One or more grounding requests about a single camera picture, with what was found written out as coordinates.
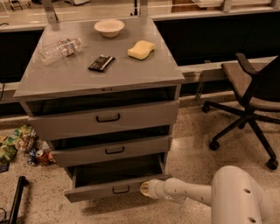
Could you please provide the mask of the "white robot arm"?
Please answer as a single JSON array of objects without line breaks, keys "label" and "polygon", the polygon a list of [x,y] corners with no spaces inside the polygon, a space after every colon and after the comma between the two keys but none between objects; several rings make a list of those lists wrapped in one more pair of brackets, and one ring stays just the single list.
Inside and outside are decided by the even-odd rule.
[{"label": "white robot arm", "polygon": [[270,196],[247,172],[232,165],[221,167],[211,185],[152,179],[141,184],[140,192],[155,200],[196,200],[211,207],[212,224],[263,224],[273,214]]}]

